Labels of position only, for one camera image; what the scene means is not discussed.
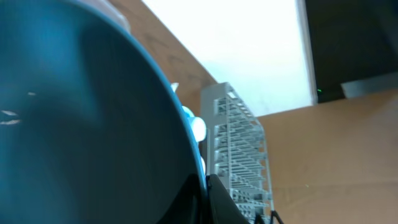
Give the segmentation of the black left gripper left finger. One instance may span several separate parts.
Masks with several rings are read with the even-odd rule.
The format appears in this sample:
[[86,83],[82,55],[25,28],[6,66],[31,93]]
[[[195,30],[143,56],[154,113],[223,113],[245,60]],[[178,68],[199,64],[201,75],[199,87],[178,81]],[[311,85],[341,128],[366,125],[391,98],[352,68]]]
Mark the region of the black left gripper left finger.
[[203,184],[199,176],[191,174],[158,224],[202,224],[206,222],[206,184]]

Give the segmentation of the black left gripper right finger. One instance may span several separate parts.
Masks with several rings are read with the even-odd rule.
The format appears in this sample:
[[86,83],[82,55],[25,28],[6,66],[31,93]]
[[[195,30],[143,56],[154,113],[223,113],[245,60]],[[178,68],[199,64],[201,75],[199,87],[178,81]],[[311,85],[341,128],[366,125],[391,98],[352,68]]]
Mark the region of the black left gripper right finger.
[[216,174],[206,176],[210,223],[248,224]]

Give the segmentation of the dark blue plate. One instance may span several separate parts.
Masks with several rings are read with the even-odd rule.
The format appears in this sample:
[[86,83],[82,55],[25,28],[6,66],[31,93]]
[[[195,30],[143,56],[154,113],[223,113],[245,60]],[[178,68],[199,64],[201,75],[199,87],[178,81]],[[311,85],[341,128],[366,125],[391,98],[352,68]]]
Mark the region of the dark blue plate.
[[188,119],[133,36],[78,1],[1,2],[1,223],[158,223],[191,174]]

